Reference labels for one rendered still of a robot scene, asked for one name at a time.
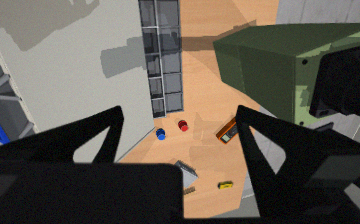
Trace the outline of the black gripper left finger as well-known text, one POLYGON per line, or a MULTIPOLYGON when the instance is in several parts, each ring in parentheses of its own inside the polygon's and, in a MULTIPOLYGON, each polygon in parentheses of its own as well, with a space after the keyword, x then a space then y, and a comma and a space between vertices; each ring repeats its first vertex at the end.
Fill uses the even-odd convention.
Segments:
POLYGON ((114 162, 124 115, 115 106, 90 117, 0 145, 0 159, 29 162, 74 162, 74 152, 109 128, 92 162, 114 162))

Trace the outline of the grey hinged case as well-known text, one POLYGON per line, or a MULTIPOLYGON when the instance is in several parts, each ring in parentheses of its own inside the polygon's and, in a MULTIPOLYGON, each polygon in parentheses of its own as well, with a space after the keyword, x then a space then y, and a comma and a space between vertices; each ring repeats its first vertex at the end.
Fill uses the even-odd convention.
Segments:
POLYGON ((177 161, 174 165, 180 167, 183 171, 183 187, 188 188, 197 178, 197 174, 193 169, 177 161))

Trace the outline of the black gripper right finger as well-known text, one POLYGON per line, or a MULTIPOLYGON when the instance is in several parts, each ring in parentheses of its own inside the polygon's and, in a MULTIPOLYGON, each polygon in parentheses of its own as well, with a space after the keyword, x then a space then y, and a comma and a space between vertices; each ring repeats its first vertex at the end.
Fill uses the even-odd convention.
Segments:
POLYGON ((345 190, 360 177, 360 144, 238 105, 235 122, 260 216, 280 216, 303 192, 345 190), (250 126, 281 147, 277 174, 250 126))

